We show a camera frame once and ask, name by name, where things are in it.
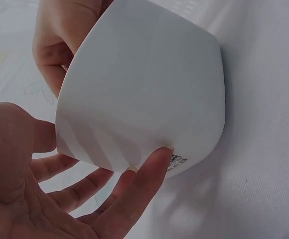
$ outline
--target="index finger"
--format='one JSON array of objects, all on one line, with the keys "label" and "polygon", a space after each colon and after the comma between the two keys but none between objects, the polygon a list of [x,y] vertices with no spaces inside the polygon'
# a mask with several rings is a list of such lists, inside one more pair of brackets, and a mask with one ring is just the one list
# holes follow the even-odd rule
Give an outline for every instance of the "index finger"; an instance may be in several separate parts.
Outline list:
[{"label": "index finger", "polygon": [[161,187],[173,149],[157,149],[138,171],[134,180],[91,227],[99,238],[124,238]]}]

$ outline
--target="fingernail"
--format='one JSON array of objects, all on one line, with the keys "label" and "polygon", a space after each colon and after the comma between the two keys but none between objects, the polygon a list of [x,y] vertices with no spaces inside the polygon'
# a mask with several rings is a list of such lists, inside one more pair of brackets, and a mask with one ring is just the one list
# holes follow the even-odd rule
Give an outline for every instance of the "fingernail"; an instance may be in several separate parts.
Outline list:
[{"label": "fingernail", "polygon": [[133,172],[135,172],[135,173],[138,172],[137,168],[136,168],[136,167],[133,167],[133,166],[130,166],[129,168],[127,168],[126,171],[133,171]]},{"label": "fingernail", "polygon": [[174,153],[174,147],[172,147],[172,146],[162,146],[162,148],[171,149],[172,153]]}]

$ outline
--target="hand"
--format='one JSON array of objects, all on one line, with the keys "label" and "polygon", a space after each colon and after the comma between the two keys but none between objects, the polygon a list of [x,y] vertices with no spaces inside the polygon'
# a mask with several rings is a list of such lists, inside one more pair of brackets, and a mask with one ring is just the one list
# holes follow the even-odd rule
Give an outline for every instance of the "hand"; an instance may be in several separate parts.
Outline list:
[{"label": "hand", "polygon": [[83,40],[113,0],[40,0],[33,55],[56,97]]},{"label": "hand", "polygon": [[98,169],[62,191],[45,194],[39,182],[77,163],[60,154],[31,159],[34,152],[54,148],[54,124],[0,103],[0,239],[122,239],[161,186],[172,155],[168,148],[158,149],[137,174],[122,174],[99,209],[75,219],[68,212],[101,189],[112,172]]}]

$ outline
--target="barcode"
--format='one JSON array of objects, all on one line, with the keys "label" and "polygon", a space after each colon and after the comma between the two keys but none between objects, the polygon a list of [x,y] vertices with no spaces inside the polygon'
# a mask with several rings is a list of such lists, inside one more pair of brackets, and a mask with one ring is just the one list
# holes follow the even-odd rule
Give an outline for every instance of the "barcode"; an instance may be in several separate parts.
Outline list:
[{"label": "barcode", "polygon": [[188,161],[187,158],[181,157],[179,155],[174,154],[171,159],[170,159],[170,163],[169,163],[169,167],[168,167],[168,171],[176,168],[177,166],[179,166],[180,164],[185,163],[186,161]]}]

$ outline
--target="white bedsheet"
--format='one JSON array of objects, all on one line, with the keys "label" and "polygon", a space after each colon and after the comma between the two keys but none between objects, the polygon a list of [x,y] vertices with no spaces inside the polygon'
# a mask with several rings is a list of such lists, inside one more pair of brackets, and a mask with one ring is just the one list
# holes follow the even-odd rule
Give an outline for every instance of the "white bedsheet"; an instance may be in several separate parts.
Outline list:
[{"label": "white bedsheet", "polygon": [[[227,117],[214,152],[166,180],[128,238],[289,239],[289,0],[154,2],[218,38]],[[0,0],[0,101],[54,121],[57,101],[31,56],[36,11],[36,0]],[[79,163],[42,187],[93,169]],[[73,215],[95,207],[93,198]]]}]

